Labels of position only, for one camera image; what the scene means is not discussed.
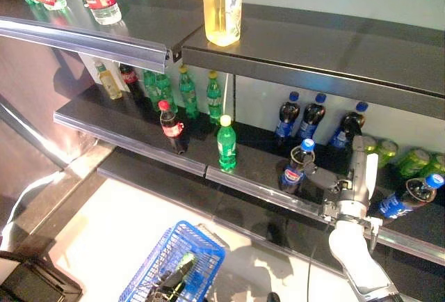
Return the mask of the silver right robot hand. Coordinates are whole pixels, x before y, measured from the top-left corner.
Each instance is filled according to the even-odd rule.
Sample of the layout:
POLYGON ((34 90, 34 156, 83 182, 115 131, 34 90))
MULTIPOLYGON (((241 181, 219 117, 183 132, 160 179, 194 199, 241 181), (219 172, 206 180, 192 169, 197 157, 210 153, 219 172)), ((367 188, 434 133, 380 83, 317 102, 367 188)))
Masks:
POLYGON ((366 218, 377 180, 378 155, 365 152, 361 135, 354 136, 352 148, 344 177, 318 167, 309 158, 304 159, 303 170, 309 181, 337 195, 336 200, 325 201, 320 209, 320 216, 326 220, 337 220, 340 216, 351 216, 358 221, 366 218))

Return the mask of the dark left robot hand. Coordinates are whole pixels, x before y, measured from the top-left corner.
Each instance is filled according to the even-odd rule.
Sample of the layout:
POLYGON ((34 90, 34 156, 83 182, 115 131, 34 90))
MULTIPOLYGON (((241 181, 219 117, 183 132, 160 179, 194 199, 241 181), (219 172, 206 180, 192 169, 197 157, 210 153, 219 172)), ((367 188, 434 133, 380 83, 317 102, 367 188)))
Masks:
POLYGON ((161 276, 160 281, 155 283, 149 290, 146 301, 177 301, 182 290, 185 288, 185 279, 193 268, 195 260, 182 262, 178 268, 170 273, 167 271, 161 276))

